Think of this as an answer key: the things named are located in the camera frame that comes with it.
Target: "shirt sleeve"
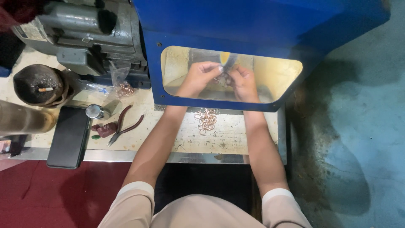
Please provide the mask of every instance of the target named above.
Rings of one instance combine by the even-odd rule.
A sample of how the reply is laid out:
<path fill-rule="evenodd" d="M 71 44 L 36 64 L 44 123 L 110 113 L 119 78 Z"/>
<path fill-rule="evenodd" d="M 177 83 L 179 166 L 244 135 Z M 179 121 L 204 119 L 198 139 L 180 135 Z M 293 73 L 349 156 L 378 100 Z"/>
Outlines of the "shirt sleeve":
<path fill-rule="evenodd" d="M 146 182 L 125 185 L 98 228 L 149 228 L 155 207 L 153 197 L 153 187 Z"/>
<path fill-rule="evenodd" d="M 312 228 L 291 192 L 283 188 L 263 196 L 262 218 L 267 228 Z"/>

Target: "pliers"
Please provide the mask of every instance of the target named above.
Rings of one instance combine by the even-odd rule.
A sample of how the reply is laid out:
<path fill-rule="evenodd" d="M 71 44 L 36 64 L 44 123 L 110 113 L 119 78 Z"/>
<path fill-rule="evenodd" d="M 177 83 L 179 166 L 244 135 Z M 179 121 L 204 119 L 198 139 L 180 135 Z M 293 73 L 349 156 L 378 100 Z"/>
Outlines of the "pliers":
<path fill-rule="evenodd" d="M 110 139 L 110 141 L 108 142 L 107 146 L 110 147 L 117 139 L 118 137 L 125 132 L 128 132 L 130 130 L 135 129 L 143 120 L 144 115 L 141 116 L 141 118 L 138 120 L 138 122 L 136 124 L 134 124 L 132 127 L 129 127 L 123 131 L 120 131 L 121 127 L 122 127 L 122 121 L 124 120 L 124 116 L 127 113 L 127 111 L 132 107 L 132 105 L 126 107 L 121 114 L 119 115 L 118 118 L 118 126 L 117 126 L 117 132 L 113 135 L 113 137 Z"/>

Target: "red floor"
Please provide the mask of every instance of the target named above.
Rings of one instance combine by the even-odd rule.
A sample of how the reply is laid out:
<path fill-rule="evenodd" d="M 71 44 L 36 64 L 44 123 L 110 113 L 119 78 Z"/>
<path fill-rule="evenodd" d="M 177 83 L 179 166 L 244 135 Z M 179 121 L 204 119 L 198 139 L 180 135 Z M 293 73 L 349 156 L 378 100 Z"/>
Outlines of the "red floor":
<path fill-rule="evenodd" d="M 82 162 L 75 170 L 26 161 L 0 172 L 1 228 L 97 227 L 130 163 Z"/>

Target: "small metal container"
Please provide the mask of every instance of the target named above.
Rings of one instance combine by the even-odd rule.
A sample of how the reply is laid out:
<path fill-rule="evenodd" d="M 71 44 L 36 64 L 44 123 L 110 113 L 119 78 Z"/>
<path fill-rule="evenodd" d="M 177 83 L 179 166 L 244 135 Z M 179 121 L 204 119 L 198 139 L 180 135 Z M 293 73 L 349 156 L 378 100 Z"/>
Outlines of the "small metal container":
<path fill-rule="evenodd" d="M 108 120 L 111 113 L 100 105 L 91 104 L 86 108 L 86 115 L 92 119 Z"/>

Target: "forearm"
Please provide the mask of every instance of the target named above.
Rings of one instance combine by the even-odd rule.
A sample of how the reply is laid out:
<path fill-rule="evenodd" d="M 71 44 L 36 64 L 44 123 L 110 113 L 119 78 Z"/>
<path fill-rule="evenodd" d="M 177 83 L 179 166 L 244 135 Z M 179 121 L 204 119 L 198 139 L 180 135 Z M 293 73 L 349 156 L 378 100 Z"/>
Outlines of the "forearm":
<path fill-rule="evenodd" d="M 122 186 L 144 181 L 155 187 L 173 147 L 187 107 L 167 106 L 162 117 L 137 151 Z"/>
<path fill-rule="evenodd" d="M 244 111 L 250 166 L 260 196 L 275 188 L 289 189 L 280 154 L 262 112 Z"/>

